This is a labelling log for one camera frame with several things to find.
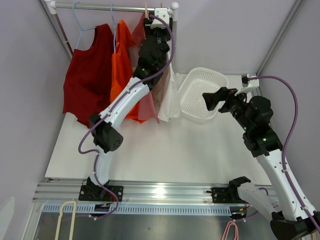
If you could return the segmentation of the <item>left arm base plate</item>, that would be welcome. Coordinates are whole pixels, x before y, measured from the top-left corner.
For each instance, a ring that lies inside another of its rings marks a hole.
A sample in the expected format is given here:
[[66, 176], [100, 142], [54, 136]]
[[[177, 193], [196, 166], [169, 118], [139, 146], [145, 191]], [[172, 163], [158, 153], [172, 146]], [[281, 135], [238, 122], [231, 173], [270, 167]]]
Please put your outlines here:
[[[123, 198], [124, 187], [121, 185], [109, 185], [107, 187], [121, 202]], [[109, 192], [99, 186], [82, 185], [80, 188], [79, 201], [85, 202], [115, 202], [116, 199]]]

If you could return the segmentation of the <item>white t shirt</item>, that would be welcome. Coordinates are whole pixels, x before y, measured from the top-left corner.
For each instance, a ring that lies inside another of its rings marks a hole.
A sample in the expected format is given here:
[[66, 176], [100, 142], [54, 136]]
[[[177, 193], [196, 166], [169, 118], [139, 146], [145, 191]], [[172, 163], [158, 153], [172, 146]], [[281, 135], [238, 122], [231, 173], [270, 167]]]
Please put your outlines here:
[[161, 103], [157, 117], [164, 122], [179, 118], [182, 110], [176, 83], [176, 75], [173, 71], [172, 64], [167, 68], [161, 93]]

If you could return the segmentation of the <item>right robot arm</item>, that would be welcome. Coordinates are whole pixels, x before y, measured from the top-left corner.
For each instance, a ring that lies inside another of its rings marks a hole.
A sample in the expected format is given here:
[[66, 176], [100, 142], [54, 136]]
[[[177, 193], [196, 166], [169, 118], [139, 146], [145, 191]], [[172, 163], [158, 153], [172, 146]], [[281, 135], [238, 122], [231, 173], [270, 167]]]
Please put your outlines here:
[[273, 116], [271, 102], [262, 96], [245, 102], [244, 92], [227, 87], [203, 93], [202, 97], [208, 111], [223, 102], [218, 112], [231, 113], [239, 123], [246, 148], [262, 166], [277, 196], [274, 200], [243, 176], [229, 182], [228, 198], [252, 205], [269, 221], [278, 240], [298, 240], [313, 234], [320, 225], [320, 213], [308, 201], [283, 157], [284, 147], [269, 125]]

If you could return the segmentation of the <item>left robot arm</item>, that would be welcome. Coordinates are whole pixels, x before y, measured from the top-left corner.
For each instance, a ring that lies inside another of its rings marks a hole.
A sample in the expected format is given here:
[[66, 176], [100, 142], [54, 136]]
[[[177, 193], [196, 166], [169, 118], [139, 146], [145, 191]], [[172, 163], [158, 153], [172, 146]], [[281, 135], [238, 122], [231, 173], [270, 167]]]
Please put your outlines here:
[[134, 106], [157, 85], [175, 55], [175, 39], [171, 19], [150, 15], [143, 20], [145, 38], [140, 42], [138, 65], [132, 77], [115, 98], [99, 114], [90, 119], [90, 129], [95, 153], [93, 171], [80, 188], [81, 201], [115, 201], [118, 192], [109, 186], [110, 165], [116, 151], [123, 143], [119, 127]]

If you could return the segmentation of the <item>pink t shirt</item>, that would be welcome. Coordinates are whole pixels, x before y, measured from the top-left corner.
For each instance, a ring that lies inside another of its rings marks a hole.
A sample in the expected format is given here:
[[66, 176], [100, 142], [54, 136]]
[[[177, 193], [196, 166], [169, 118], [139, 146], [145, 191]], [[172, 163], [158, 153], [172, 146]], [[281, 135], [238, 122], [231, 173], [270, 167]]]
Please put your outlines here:
[[[138, 24], [136, 25], [135, 29], [131, 34], [131, 40], [135, 43], [137, 47], [140, 46], [141, 41], [145, 37], [144, 18], [145, 18], [145, 14], [143, 13], [139, 19]], [[156, 108], [155, 108], [155, 104], [154, 104], [154, 100], [151, 92], [149, 92], [139, 101], [138, 114], [137, 114], [137, 121], [140, 123], [143, 123], [150, 119], [155, 119], [158, 124], [160, 123], [160, 119], [157, 116]]]

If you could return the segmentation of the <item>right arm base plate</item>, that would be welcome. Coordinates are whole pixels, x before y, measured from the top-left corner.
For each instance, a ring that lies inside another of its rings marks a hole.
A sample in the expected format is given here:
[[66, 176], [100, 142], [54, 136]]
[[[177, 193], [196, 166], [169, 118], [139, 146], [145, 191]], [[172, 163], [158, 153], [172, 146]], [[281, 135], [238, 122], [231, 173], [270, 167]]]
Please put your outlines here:
[[245, 204], [238, 194], [237, 187], [212, 187], [206, 190], [206, 193], [211, 195], [214, 204]]

